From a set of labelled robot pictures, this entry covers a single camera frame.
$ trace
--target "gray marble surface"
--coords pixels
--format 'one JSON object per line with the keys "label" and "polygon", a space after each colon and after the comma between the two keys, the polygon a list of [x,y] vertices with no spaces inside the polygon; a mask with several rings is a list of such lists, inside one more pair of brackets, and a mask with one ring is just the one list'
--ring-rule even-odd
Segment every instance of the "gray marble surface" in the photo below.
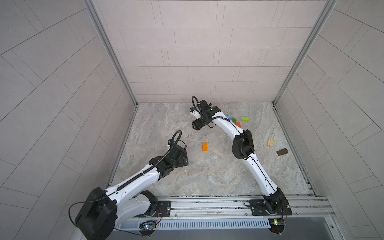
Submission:
{"label": "gray marble surface", "polygon": [[[240,121],[243,129],[252,132],[255,153],[266,172],[285,194],[307,194],[307,184],[294,159],[270,103],[212,103],[226,115]],[[187,145],[189,165],[174,169],[148,190],[157,196],[166,195],[245,195],[261,194],[251,172],[233,156],[232,140],[219,127],[192,129],[195,118],[189,114],[191,103],[141,103],[113,178],[113,185],[139,171],[155,156],[167,151],[167,140],[181,130]],[[266,144],[274,139],[272,147]],[[208,151],[202,151],[207,142]],[[287,148],[289,153],[277,156]]]}

